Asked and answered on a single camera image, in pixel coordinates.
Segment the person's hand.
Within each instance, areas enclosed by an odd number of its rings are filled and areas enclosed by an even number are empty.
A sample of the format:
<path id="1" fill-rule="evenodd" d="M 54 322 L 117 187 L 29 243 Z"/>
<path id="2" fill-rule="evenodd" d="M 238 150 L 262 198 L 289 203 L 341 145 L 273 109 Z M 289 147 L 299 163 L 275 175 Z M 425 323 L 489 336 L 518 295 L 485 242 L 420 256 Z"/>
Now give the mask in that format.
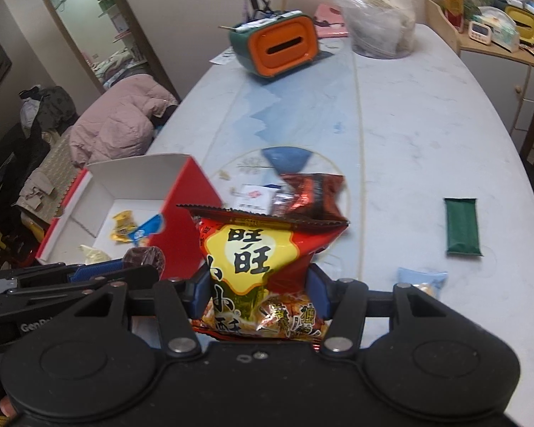
<path id="1" fill-rule="evenodd" d="M 11 418 L 17 415 L 15 408 L 13 407 L 10 399 L 7 396 L 1 399 L 0 409 L 1 409 L 2 414 L 8 418 Z"/>

